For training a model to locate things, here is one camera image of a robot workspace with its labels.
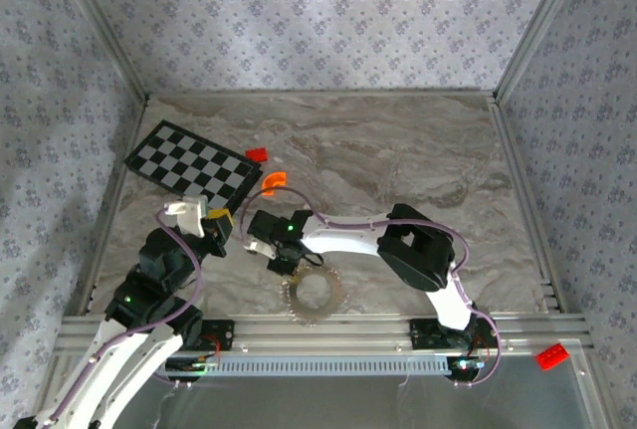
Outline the aluminium back rail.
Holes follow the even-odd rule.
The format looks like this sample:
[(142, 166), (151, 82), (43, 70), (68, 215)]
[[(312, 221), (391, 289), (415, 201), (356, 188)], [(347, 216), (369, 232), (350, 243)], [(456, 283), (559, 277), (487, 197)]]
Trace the aluminium back rail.
[(234, 91), (186, 91), (180, 93), (149, 93), (150, 99), (208, 99), (213, 97), (377, 97), (377, 96), (431, 96), (431, 97), (479, 97), (492, 98), (494, 90), (477, 88), (419, 88), (419, 89), (339, 89), (339, 90), (234, 90)]

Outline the aluminium mounting rail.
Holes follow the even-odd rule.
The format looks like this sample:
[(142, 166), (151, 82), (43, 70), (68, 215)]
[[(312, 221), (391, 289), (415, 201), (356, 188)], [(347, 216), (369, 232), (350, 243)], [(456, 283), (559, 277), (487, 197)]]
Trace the aluminium mounting rail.
[[(340, 315), (303, 326), (286, 316), (232, 316), (231, 352), (262, 355), (396, 354), (412, 350), (409, 318), (400, 315)], [(584, 316), (496, 314), (504, 353), (531, 354), (555, 344), (593, 347)]]

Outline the aluminium right corner post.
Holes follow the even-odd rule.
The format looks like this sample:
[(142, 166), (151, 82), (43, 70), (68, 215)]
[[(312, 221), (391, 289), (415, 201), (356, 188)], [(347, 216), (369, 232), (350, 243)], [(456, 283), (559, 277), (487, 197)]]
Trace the aluminium right corner post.
[(498, 105), (503, 105), (510, 98), (564, 2), (565, 0), (539, 1), (498, 85), (495, 87), (494, 99)]

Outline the grey metal panel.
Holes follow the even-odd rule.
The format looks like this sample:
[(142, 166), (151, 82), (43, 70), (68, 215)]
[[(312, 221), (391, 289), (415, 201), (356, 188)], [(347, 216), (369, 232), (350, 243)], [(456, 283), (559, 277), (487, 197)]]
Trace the grey metal panel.
[(456, 388), (434, 376), (148, 382), (113, 429), (592, 429), (569, 369), (504, 366)]

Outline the large red toy brick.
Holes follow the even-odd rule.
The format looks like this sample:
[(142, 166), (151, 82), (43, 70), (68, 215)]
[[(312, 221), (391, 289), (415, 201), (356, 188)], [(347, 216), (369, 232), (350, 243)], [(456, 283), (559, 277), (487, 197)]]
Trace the large red toy brick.
[(534, 359), (542, 371), (549, 371), (565, 362), (569, 358), (567, 349), (561, 343), (556, 343), (538, 353)]

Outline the aluminium corner post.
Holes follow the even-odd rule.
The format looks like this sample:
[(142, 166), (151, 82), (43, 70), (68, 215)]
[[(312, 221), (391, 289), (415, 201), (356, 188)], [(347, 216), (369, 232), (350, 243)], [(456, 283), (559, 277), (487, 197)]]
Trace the aluminium corner post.
[(539, 1), (498, 85), (495, 87), (494, 99), (498, 105), (503, 105), (510, 98), (564, 2), (565, 0)]
[(106, 55), (110, 58), (119, 76), (135, 99), (145, 105), (147, 102), (147, 93), (144, 90), (141, 79), (120, 43), (115, 29), (110, 23), (99, 0), (76, 1), (91, 25), (98, 41), (104, 47)]

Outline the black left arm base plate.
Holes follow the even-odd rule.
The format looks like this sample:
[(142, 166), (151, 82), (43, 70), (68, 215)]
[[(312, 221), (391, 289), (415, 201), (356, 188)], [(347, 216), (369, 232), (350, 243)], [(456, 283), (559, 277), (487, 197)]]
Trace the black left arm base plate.
[(233, 346), (235, 322), (233, 320), (199, 320), (197, 322), (169, 322), (175, 333), (184, 336), (180, 351), (229, 351)]

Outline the black and grey checkerboard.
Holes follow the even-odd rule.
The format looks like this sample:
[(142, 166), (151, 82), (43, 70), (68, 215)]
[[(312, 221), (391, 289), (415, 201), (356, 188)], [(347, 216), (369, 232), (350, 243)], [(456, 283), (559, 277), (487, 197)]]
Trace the black and grey checkerboard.
[(260, 163), (168, 120), (144, 137), (124, 164), (175, 195), (205, 196), (211, 208), (232, 213), (263, 175)]

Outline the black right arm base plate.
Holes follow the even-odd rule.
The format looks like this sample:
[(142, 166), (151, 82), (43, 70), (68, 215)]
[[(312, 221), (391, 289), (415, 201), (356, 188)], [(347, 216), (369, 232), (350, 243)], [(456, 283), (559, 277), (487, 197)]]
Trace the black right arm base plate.
[(409, 337), (414, 350), (449, 349), (452, 347), (447, 331), (434, 319), (410, 320)]

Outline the orange curved plastic piece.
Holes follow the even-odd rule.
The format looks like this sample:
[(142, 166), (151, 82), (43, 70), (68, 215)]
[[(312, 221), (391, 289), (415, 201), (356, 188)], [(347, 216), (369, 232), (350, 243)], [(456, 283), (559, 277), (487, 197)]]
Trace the orange curved plastic piece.
[(285, 187), (288, 183), (287, 173), (285, 171), (276, 171), (268, 174), (262, 182), (262, 195), (274, 196), (276, 189)]

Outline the aluminium left side rail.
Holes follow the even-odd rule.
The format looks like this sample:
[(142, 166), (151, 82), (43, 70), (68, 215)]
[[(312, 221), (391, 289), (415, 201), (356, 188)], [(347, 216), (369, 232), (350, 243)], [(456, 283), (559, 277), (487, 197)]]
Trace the aluminium left side rail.
[(64, 316), (82, 316), (88, 311), (94, 286), (97, 283), (100, 265), (106, 250), (106, 244), (125, 180), (124, 159), (135, 146), (139, 127), (148, 102), (148, 93), (133, 99), (130, 116), (123, 117), (116, 128), (113, 143), (120, 143), (114, 152), (114, 161), (108, 176), (107, 186), (101, 201), (96, 223), (91, 227), (85, 254), (78, 274), (72, 279), (69, 300)]

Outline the aluminium right side rail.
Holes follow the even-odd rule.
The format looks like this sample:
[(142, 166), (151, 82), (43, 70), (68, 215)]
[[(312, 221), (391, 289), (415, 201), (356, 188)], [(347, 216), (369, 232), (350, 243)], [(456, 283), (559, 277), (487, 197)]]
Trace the aluminium right side rail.
[(524, 162), (513, 139), (511, 127), (506, 114), (499, 107), (496, 99), (487, 97), (487, 104), (492, 115), (496, 135), (507, 163), (522, 220), (527, 232), (537, 271), (544, 287), (551, 287), (551, 293), (544, 296), (551, 312), (568, 314), (572, 312), (564, 293), (557, 266), (548, 245), (546, 232), (535, 206)]

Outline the aluminium left corner post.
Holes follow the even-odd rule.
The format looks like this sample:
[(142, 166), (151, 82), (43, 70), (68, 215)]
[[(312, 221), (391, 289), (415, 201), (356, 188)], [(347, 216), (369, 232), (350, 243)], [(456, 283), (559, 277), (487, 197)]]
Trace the aluminium left corner post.
[(110, 58), (119, 76), (135, 99), (145, 105), (147, 102), (147, 93), (144, 90), (141, 79), (120, 43), (115, 29), (110, 23), (99, 0), (76, 1), (91, 25), (98, 41), (104, 47), (106, 55)]

